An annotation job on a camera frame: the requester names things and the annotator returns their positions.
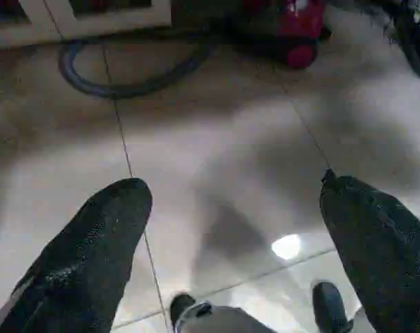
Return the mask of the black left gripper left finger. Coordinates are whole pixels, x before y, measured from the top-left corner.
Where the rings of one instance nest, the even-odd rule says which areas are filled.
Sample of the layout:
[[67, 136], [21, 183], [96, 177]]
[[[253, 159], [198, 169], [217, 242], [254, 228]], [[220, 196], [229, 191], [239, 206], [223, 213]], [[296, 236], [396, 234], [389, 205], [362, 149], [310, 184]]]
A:
[[139, 178], [87, 199], [15, 285], [0, 332], [109, 332], [152, 204]]

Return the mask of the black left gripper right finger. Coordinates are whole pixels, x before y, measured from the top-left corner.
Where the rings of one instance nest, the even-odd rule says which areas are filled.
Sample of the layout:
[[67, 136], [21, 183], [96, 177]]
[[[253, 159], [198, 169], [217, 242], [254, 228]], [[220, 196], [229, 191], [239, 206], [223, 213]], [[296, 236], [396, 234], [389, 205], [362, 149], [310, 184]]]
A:
[[319, 206], [371, 326], [420, 332], [420, 219], [396, 197], [328, 169]]

